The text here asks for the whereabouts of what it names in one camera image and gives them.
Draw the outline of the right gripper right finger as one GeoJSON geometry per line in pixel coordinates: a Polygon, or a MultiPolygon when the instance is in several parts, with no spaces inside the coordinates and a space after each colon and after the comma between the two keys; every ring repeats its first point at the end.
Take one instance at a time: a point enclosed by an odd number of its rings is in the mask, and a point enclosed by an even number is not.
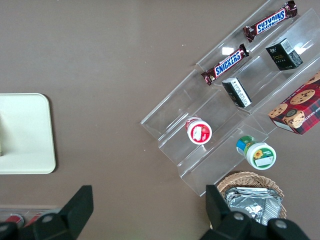
{"type": "Polygon", "coordinates": [[[215,185],[206,186],[206,212],[212,228],[202,240],[308,240],[293,221],[273,218],[260,224],[239,211],[231,211],[215,185]]]}

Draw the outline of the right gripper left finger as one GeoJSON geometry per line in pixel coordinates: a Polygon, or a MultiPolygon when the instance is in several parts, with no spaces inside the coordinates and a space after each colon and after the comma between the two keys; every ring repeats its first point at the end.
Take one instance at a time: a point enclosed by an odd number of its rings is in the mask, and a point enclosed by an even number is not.
{"type": "Polygon", "coordinates": [[[27,227],[0,223],[2,240],[76,240],[94,212],[93,188],[83,185],[58,213],[47,213],[27,227]]]}

